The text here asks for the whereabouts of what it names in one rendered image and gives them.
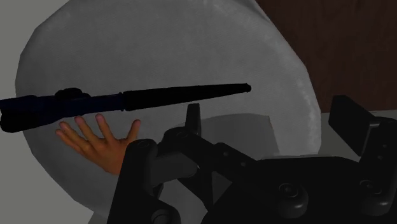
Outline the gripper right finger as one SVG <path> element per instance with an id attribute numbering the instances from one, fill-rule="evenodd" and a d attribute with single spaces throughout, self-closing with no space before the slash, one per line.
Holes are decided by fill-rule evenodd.
<path id="1" fill-rule="evenodd" d="M 360 157 L 354 181 L 358 211 L 387 214 L 397 192 L 397 120 L 375 116 L 348 96 L 335 95 L 328 124 Z"/>

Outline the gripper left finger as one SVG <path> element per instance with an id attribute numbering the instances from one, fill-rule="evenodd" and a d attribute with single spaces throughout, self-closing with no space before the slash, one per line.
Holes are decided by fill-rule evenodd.
<path id="1" fill-rule="evenodd" d="M 211 211 L 228 188 L 213 179 L 245 189 L 245 172 L 255 162 L 203 139 L 200 106 L 189 104 L 185 126 L 169 129 L 160 143 L 142 139 L 127 146 L 106 224 L 183 224 L 178 210 L 160 200 L 165 182 L 178 180 Z"/>

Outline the orange hand figure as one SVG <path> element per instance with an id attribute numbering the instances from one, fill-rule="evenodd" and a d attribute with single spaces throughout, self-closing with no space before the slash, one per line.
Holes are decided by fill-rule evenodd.
<path id="1" fill-rule="evenodd" d="M 85 119 L 81 116 L 74 118 L 82 135 L 79 135 L 67 122 L 60 122 L 56 135 L 85 159 L 98 165 L 104 171 L 118 176 L 122 169 L 127 146 L 138 139 L 141 121 L 132 122 L 125 138 L 114 137 L 110 126 L 102 114 L 95 116 L 102 138 L 95 135 Z"/>

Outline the black tapered wand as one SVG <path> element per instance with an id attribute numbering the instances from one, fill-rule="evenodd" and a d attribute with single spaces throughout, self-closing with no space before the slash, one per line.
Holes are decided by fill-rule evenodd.
<path id="1" fill-rule="evenodd" d="M 0 100 L 0 129 L 8 133 L 35 129 L 90 113 L 135 111 L 250 92 L 247 83 L 129 90 L 91 96 L 78 88 L 55 95 L 26 95 Z"/>

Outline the white toilet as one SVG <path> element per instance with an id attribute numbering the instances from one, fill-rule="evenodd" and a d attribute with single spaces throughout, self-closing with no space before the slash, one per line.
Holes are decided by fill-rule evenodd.
<path id="1" fill-rule="evenodd" d="M 254 0 L 68 0 L 32 33 L 16 95 L 247 83 L 200 102 L 202 137 L 254 159 L 316 154 L 321 110 L 306 67 Z"/>

